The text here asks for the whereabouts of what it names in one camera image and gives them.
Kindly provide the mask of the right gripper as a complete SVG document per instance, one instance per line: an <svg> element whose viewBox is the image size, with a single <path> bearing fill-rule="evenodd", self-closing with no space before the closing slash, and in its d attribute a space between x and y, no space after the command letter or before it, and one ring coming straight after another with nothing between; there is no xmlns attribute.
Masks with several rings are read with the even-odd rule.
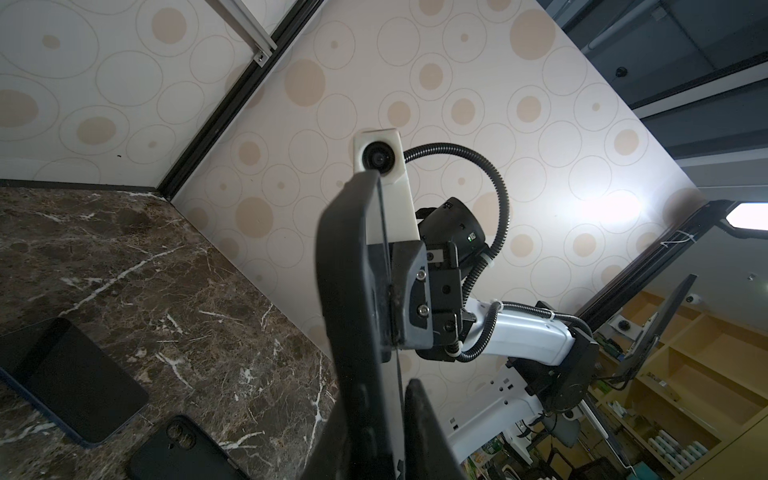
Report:
<svg viewBox="0 0 768 480"><path fill-rule="evenodd" d="M457 246L392 243L391 280L393 344L426 360L455 362L463 328Z"/></svg>

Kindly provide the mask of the blue phone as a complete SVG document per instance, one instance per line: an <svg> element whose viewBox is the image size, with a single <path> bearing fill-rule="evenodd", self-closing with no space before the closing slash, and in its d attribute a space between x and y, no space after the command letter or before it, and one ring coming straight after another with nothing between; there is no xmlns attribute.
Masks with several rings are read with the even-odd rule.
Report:
<svg viewBox="0 0 768 480"><path fill-rule="evenodd" d="M84 448L103 444L149 401L133 376L61 317L1 336L1 379Z"/></svg>

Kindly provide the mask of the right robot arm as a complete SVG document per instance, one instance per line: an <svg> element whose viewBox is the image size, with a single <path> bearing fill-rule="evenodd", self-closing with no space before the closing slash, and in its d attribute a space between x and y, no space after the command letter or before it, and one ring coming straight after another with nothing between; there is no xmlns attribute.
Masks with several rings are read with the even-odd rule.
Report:
<svg viewBox="0 0 768 480"><path fill-rule="evenodd" d="M402 323L401 337L425 360L468 364L496 356L506 362L468 405L438 423L452 457L461 462L518 422L558 416L581 404L597 343L576 316L472 298L508 237L508 189L489 160L454 143L399 151L396 165L439 154L467 160L491 180L499 208L496 232L487 242L479 221L455 197L417 210L409 238L392 245L393 312Z"/></svg>

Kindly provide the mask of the black phone case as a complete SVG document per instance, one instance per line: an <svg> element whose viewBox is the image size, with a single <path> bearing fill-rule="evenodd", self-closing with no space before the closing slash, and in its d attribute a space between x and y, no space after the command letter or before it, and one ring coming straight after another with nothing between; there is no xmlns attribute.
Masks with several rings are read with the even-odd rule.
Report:
<svg viewBox="0 0 768 480"><path fill-rule="evenodd" d="M322 213L316 277L339 386L304 479L461 479L420 380L404 384L399 352L432 342L432 321L407 319L427 290L422 243L391 248L380 175L353 175Z"/></svg>
<svg viewBox="0 0 768 480"><path fill-rule="evenodd" d="M186 415L162 423L133 453L129 479L249 479L247 473Z"/></svg>

